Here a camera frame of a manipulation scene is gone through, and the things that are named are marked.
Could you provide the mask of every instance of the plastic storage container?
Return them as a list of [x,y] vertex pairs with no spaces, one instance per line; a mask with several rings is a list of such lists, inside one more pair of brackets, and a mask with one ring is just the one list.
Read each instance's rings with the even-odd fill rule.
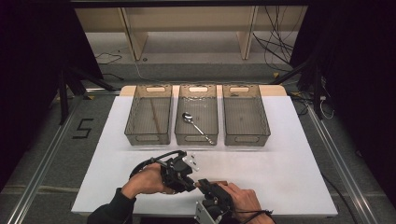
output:
[[226,146],[263,147],[270,136],[258,85],[223,85]]
[[[192,121],[205,134],[186,122],[182,115],[188,112]],[[216,85],[181,85],[178,103],[175,135],[179,145],[214,146],[218,142],[218,97]]]
[[125,135],[131,145],[168,145],[171,115],[172,85],[136,86]]

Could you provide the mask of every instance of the black sleeve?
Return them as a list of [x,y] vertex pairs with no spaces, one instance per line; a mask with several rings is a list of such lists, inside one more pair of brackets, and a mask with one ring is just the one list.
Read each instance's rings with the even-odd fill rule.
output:
[[98,207],[89,216],[88,224],[121,224],[132,223],[132,212],[134,211],[134,202],[125,197],[120,189],[116,190],[113,200],[110,203]]
[[239,221],[232,217],[224,217],[220,224],[239,224]]

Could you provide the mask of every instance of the black cable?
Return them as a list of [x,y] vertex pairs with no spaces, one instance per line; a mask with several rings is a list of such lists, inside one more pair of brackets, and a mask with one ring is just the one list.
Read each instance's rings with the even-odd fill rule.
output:
[[276,222],[274,221],[274,219],[272,218],[272,211],[268,211],[268,210],[260,210],[260,211],[248,211],[248,212],[235,212],[235,213],[255,213],[253,216],[247,218],[246,220],[244,220],[243,222],[241,222],[240,224],[247,224],[249,221],[251,221],[253,218],[261,215],[261,214],[265,214],[267,215],[269,218],[271,218],[273,220],[273,222],[276,224]]
[[[267,12],[268,19],[270,20],[271,25],[272,25],[272,27],[273,27],[273,31],[271,32],[271,35],[273,35],[274,32],[275,32],[276,35],[277,35],[277,38],[276,38],[275,35],[274,35],[274,37],[279,41],[279,44],[283,46],[284,43],[283,43],[282,39],[280,38],[279,32],[278,32],[277,29],[276,29],[277,19],[278,19],[278,16],[279,16],[279,15],[278,15],[278,7],[276,8],[276,23],[273,22],[273,20],[272,20],[272,18],[271,18],[271,16],[270,16],[270,13],[268,12],[267,7],[264,7],[264,8],[265,8],[265,11]],[[283,51],[283,48],[280,48],[280,50],[282,51],[283,56],[284,56],[285,58],[287,58],[286,55],[285,55],[285,52]]]
[[304,7],[301,7],[300,15],[298,16],[297,22],[294,24],[293,28],[291,28],[290,33],[289,33],[283,40],[286,40],[286,39],[292,34],[292,32],[293,32],[294,29],[296,28],[298,22],[300,21],[301,16],[303,15],[303,11],[304,11]]
[[288,61],[284,60],[284,59],[281,58],[279,55],[277,55],[275,52],[273,52],[273,51],[271,51],[270,49],[268,49],[267,46],[264,46],[264,44],[260,41],[260,39],[259,39],[254,33],[253,33],[253,36],[256,38],[256,40],[259,42],[259,44],[262,46],[262,48],[264,48],[265,50],[270,51],[270,53],[272,53],[273,55],[275,55],[279,60],[281,60],[282,62],[284,62],[284,63],[286,63],[286,64],[288,64],[288,65],[290,65],[290,63],[289,63]]
[[138,165],[136,165],[136,167],[132,170],[132,172],[129,175],[129,177],[131,178],[133,175],[139,173],[139,171],[141,171],[145,166],[150,165],[150,164],[152,164],[154,162],[159,161],[162,158],[168,157],[168,156],[176,154],[176,153],[177,154],[186,154],[186,152],[184,152],[182,150],[175,150],[175,151],[171,151],[171,152],[165,153],[165,154],[163,154],[163,155],[161,155],[159,157],[151,158],[151,159],[148,159],[146,161],[142,161]]
[[[277,30],[279,31],[279,32],[281,32],[280,31],[280,27],[282,27],[282,22],[283,22],[283,18],[285,18],[285,12],[286,12],[286,10],[288,9],[288,6],[285,6],[285,9],[283,10],[283,13],[282,13],[282,18],[280,19],[280,24],[277,26]],[[283,42],[284,41],[284,39],[281,39],[282,40],[282,43],[284,44],[284,49],[286,50],[286,52],[289,54],[289,56],[291,57],[291,54],[290,54],[290,52],[288,51],[288,48],[286,48],[286,46],[285,46],[285,42]]]
[[[268,41],[268,40],[261,39],[261,38],[259,38],[259,37],[257,37],[257,36],[256,36],[256,39],[258,39],[258,40],[260,40],[260,41],[263,41],[263,42],[267,42],[267,43],[272,44],[272,45],[276,45],[276,46],[278,46],[278,47],[281,47],[280,44],[277,44],[277,43],[272,42],[272,41]],[[293,50],[293,48],[294,48],[293,46],[288,46],[286,49]]]
[[110,63],[114,63],[115,61],[117,61],[117,60],[119,60],[119,59],[122,58],[122,56],[120,56],[119,54],[111,54],[111,53],[106,53],[106,52],[99,54],[99,55],[96,56],[95,58],[96,58],[96,59],[99,59],[99,57],[102,56],[102,55],[104,55],[104,54],[108,54],[108,55],[110,55],[110,56],[118,57],[118,58],[117,58],[117,59],[114,59],[114,60],[112,60],[112,61],[110,61],[110,62],[108,62],[108,63],[99,63],[99,64],[110,64]]
[[291,98],[292,101],[298,102],[304,106],[304,108],[300,112],[297,113],[298,117],[306,115],[308,113],[308,107],[314,101],[313,99],[305,99],[304,97],[295,95],[291,92],[287,92],[287,95]]
[[349,211],[349,214],[352,216],[353,222],[358,224],[358,220],[355,218],[355,215],[353,215],[352,209],[350,206],[347,204],[347,200],[344,198],[344,196],[341,194],[340,190],[324,175],[322,172],[320,174],[323,176],[323,178],[337,191],[338,195],[340,195],[341,200],[343,200],[344,204],[346,205],[347,210]]

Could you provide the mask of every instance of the wire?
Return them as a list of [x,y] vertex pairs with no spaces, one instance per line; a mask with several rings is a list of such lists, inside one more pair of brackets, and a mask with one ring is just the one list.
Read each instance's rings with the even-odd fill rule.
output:
[[288,65],[290,65],[290,63],[288,62],[288,61],[286,61],[285,59],[283,59],[283,58],[281,58],[279,55],[277,55],[275,52],[273,52],[273,51],[271,51],[270,49],[268,49],[268,47],[267,46],[264,46],[263,44],[262,44],[262,42],[260,41],[260,39],[253,33],[253,36],[256,38],[256,40],[259,42],[259,44],[265,49],[265,50],[268,50],[268,51],[270,51],[270,53],[272,53],[274,56],[276,56],[278,59],[280,59],[282,62],[284,62],[284,63],[286,63],[286,64],[288,64]]
[[99,63],[99,64],[110,64],[110,63],[114,63],[115,61],[117,61],[117,60],[119,60],[119,59],[122,58],[122,56],[119,55],[119,54],[111,54],[111,53],[104,52],[104,53],[101,53],[101,54],[99,54],[98,56],[96,56],[95,59],[101,59],[100,56],[102,56],[102,55],[104,55],[104,54],[106,54],[106,55],[108,55],[108,56],[118,57],[118,58],[116,58],[116,59],[114,59],[114,60],[111,60],[111,61],[108,62],[108,63]]
[[321,100],[321,101],[320,101],[320,110],[321,110],[323,116],[324,116],[326,119],[332,119],[332,117],[334,117],[334,110],[332,111],[332,116],[331,116],[331,117],[327,117],[326,114],[325,114],[324,111],[323,111],[323,108],[322,108],[323,102],[324,102],[324,100]]
[[[256,36],[256,39],[258,39],[258,40],[260,40],[260,41],[264,41],[264,42],[270,43],[270,44],[272,44],[272,45],[276,45],[276,46],[281,47],[280,44],[277,44],[277,43],[272,42],[272,41],[268,41],[268,40],[264,40],[264,39],[258,38],[257,36]],[[293,47],[293,46],[286,46],[285,48],[286,48],[286,49],[289,49],[289,50],[293,50],[294,47]]]
[[341,200],[344,202],[344,204],[346,205],[347,210],[349,211],[349,214],[352,216],[353,222],[358,224],[358,220],[356,219],[355,215],[353,215],[352,209],[350,208],[350,206],[347,204],[347,200],[345,199],[345,197],[343,196],[343,194],[340,192],[340,190],[326,177],[326,175],[324,175],[322,172],[320,172],[320,174],[323,176],[323,178],[335,189],[335,191],[337,191],[338,195],[340,195]]
[[[264,7],[264,9],[267,12],[268,19],[270,20],[271,25],[273,27],[273,31],[271,32],[271,35],[274,35],[274,33],[276,33],[277,38],[276,38],[275,35],[274,35],[274,38],[276,38],[279,41],[279,44],[283,46],[284,43],[282,41],[282,38],[280,37],[279,31],[276,29],[276,26],[278,26],[277,21],[278,21],[278,17],[279,17],[279,7],[276,7],[276,22],[275,23],[273,22],[273,20],[272,20],[272,18],[270,16],[270,13],[268,12],[267,7]],[[285,58],[287,58],[286,55],[285,55],[285,52],[283,51],[283,48],[280,48],[280,50],[282,51],[283,56]]]
[[298,102],[304,106],[304,108],[297,113],[298,117],[306,115],[308,113],[308,107],[312,104],[313,99],[306,99],[299,94],[294,94],[291,92],[287,92],[287,95],[290,96],[291,100],[294,102]]
[[300,22],[301,16],[303,15],[304,7],[301,7],[300,15],[298,16],[297,22],[294,24],[293,28],[291,29],[290,33],[283,39],[286,40],[294,31],[297,24]]
[[249,217],[249,218],[247,218],[245,221],[243,221],[243,222],[241,222],[240,224],[246,224],[246,223],[248,223],[250,220],[252,220],[253,218],[255,218],[255,217],[257,217],[257,216],[259,216],[259,215],[261,215],[261,214],[265,214],[265,215],[267,215],[269,218],[271,218],[272,220],[273,220],[273,218],[272,218],[272,216],[271,216],[271,214],[273,213],[273,211],[268,211],[268,210],[260,210],[260,211],[240,211],[240,212],[236,212],[235,211],[235,213],[255,213],[253,216],[251,216],[251,217]]
[[136,167],[132,170],[132,172],[129,175],[129,177],[131,178],[133,175],[137,174],[139,171],[141,171],[143,168],[145,168],[145,166],[150,165],[150,164],[152,164],[154,162],[158,162],[159,164],[163,165],[163,163],[160,161],[160,159],[168,157],[168,156],[176,154],[176,153],[177,154],[185,154],[185,152],[182,151],[182,150],[175,150],[175,151],[171,151],[171,152],[165,153],[165,154],[163,154],[163,155],[161,155],[159,157],[151,158],[151,159],[148,159],[146,161],[142,161],[138,165],[136,165]]

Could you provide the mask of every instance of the cable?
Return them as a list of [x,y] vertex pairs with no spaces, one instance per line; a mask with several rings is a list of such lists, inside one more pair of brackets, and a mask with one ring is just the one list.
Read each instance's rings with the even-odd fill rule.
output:
[[[277,44],[277,43],[275,43],[275,42],[271,42],[271,41],[268,41],[268,40],[264,40],[264,39],[258,38],[257,36],[255,36],[255,37],[256,37],[256,39],[258,39],[258,40],[260,40],[260,41],[264,41],[264,42],[270,43],[270,44],[272,44],[272,45],[276,45],[276,46],[281,47],[280,44]],[[286,49],[293,50],[293,46],[287,46]]]
[[320,111],[322,112],[323,116],[324,116],[326,119],[332,119],[332,117],[334,117],[334,110],[332,111],[332,116],[331,116],[331,117],[327,117],[326,114],[323,112],[323,108],[322,108],[323,102],[324,102],[324,100],[321,100],[321,101],[320,101]]
[[253,216],[249,217],[248,219],[246,219],[245,221],[241,222],[240,224],[247,224],[249,221],[251,221],[253,218],[261,215],[261,214],[265,214],[267,215],[269,218],[271,218],[273,220],[273,222],[276,224],[276,222],[274,221],[274,219],[272,218],[272,213],[273,211],[268,211],[268,210],[260,210],[260,211],[247,211],[247,212],[236,212],[235,213],[255,213]]
[[101,53],[101,54],[99,54],[98,56],[96,56],[95,59],[100,59],[100,56],[102,56],[102,55],[104,55],[104,54],[107,54],[107,55],[113,56],[113,57],[118,57],[118,58],[117,58],[117,59],[114,59],[114,60],[112,60],[112,61],[110,61],[110,62],[108,62],[108,63],[99,63],[99,64],[110,64],[110,63],[114,63],[115,61],[117,61],[117,60],[119,60],[119,59],[122,58],[122,56],[119,55],[119,54],[111,54],[111,53],[104,52],[104,53]]
[[282,27],[282,22],[283,22],[283,19],[285,18],[285,12],[287,9],[288,9],[288,6],[285,6],[285,9],[283,10],[283,13],[282,13],[282,18],[280,19],[280,23],[277,25],[277,31],[279,33],[279,38],[282,40],[283,47],[284,47],[285,51],[288,53],[289,57],[291,57],[288,49],[286,48],[284,39],[282,39],[282,37],[280,36],[281,35],[280,27]]
[[[271,25],[272,25],[272,27],[273,27],[273,31],[271,32],[271,35],[274,35],[274,32],[275,32],[276,35],[277,35],[277,38],[276,38],[275,35],[274,35],[274,37],[279,41],[279,44],[283,46],[283,41],[282,41],[282,39],[280,38],[279,31],[276,29],[277,21],[278,21],[278,16],[279,16],[279,7],[276,7],[276,23],[273,22],[273,20],[272,20],[272,18],[271,18],[271,16],[270,16],[270,13],[268,12],[267,7],[264,7],[264,9],[265,9],[265,11],[267,12],[268,19],[270,20]],[[280,48],[280,50],[282,51],[283,56],[284,56],[285,58],[287,58],[286,55],[285,55],[285,52],[283,51],[283,48]]]
[[273,55],[275,55],[275,56],[276,56],[278,59],[280,59],[282,62],[284,62],[284,63],[290,65],[290,63],[289,63],[288,61],[286,61],[285,59],[283,59],[283,58],[281,58],[279,55],[277,55],[275,52],[273,52],[273,51],[271,51],[270,49],[268,49],[267,46],[264,46],[264,45],[262,44],[262,42],[260,41],[260,39],[259,39],[254,33],[253,33],[253,36],[256,38],[256,40],[259,42],[259,44],[260,44],[264,49],[270,51],[270,53],[272,53]]
[[340,195],[340,197],[341,197],[341,200],[343,200],[344,204],[346,205],[346,208],[349,211],[349,214],[352,216],[353,222],[358,224],[358,220],[356,219],[355,215],[353,215],[352,209],[347,204],[347,200],[344,198],[344,196],[340,192],[340,190],[326,177],[326,175],[324,175],[322,172],[320,172],[320,174],[335,189],[335,191],[337,191],[338,195]]
[[270,43],[270,41],[271,41],[271,38],[272,37],[274,37],[275,39],[277,39],[276,38],[276,36],[274,35],[274,30],[273,31],[271,31],[271,35],[270,35],[270,38],[268,39],[268,41],[269,42],[267,42],[267,44],[264,46],[259,40],[259,43],[260,43],[260,45],[262,46],[262,48],[264,48],[264,61],[265,61],[265,64],[267,64],[267,66],[268,67],[270,67],[270,68],[273,68],[271,65],[269,65],[269,63],[267,62],[267,57],[266,57],[266,52],[267,52],[267,50],[269,50],[268,49],[268,44]]
[[296,28],[297,24],[299,23],[299,21],[301,19],[301,16],[303,15],[303,11],[304,11],[304,7],[301,7],[300,15],[299,15],[299,17],[297,19],[297,22],[294,24],[294,26],[291,29],[290,33],[283,40],[286,40],[291,35],[291,33],[293,33],[294,29]]
[[290,96],[292,101],[298,102],[304,106],[304,108],[300,112],[297,113],[298,117],[306,115],[308,113],[308,107],[309,107],[309,105],[312,104],[313,99],[306,99],[304,97],[301,97],[297,94],[293,94],[291,92],[287,92],[287,95]]
[[141,171],[143,168],[145,168],[145,166],[150,165],[150,164],[152,164],[154,162],[158,162],[161,165],[163,165],[163,163],[160,161],[160,159],[168,157],[168,156],[176,154],[176,153],[177,154],[185,154],[185,152],[182,151],[182,150],[175,150],[175,151],[171,151],[171,152],[165,153],[165,154],[163,154],[163,155],[161,155],[159,157],[151,158],[151,159],[148,159],[146,161],[142,161],[138,165],[136,165],[136,167],[132,170],[132,172],[131,172],[129,177],[131,178],[133,175],[139,173],[139,171]]

